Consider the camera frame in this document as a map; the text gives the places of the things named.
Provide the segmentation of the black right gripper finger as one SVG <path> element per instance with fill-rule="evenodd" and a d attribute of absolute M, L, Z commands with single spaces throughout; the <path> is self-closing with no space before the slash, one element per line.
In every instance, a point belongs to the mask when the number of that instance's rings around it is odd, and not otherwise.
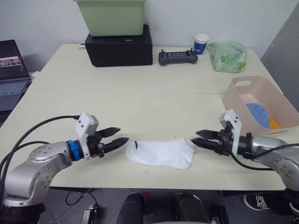
<path fill-rule="evenodd" d="M 193 139 L 191 139 L 191 142 L 200 148 L 218 152 L 218 143 L 217 142 L 210 141 L 210 140 L 204 139 L 204 138 L 193 138 Z"/>
<path fill-rule="evenodd" d="M 211 130 L 200 130 L 197 131 L 196 134 L 199 136 L 198 139 L 200 140 L 218 140 L 219 139 L 219 132 L 211 131 Z"/>

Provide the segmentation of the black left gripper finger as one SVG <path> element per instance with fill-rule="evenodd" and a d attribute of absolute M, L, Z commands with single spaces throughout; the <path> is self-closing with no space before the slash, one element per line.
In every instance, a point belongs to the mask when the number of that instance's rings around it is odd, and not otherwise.
<path fill-rule="evenodd" d="M 104 145 L 103 147 L 103 152 L 105 154 L 112 152 L 120 147 L 122 147 L 123 145 L 125 145 L 128 142 L 129 138 L 117 138 L 115 140 L 113 140 L 110 143 L 107 143 Z"/>
<path fill-rule="evenodd" d="M 102 138 L 108 138 L 110 136 L 115 135 L 116 133 L 118 133 L 121 129 L 117 128 L 117 127 L 110 127 L 110 128 L 106 128 L 106 129 L 102 129 L 100 131 L 100 135 Z"/>

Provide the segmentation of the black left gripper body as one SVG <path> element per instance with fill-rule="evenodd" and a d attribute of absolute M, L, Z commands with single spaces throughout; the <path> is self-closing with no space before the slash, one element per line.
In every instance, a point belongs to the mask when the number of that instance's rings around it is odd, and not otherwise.
<path fill-rule="evenodd" d="M 94 135 L 87 137 L 87 146 L 89 154 L 92 158 L 95 157 L 104 157 L 103 144 L 101 143 L 102 135 L 101 131 L 96 131 Z"/>

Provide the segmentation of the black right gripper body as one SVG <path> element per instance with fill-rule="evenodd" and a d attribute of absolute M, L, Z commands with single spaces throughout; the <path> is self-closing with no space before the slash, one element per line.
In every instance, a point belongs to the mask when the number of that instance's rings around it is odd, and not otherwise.
<path fill-rule="evenodd" d="M 214 132 L 214 138 L 218 141 L 215 152 L 219 155 L 230 156 L 232 148 L 232 133 L 221 130 Z"/>

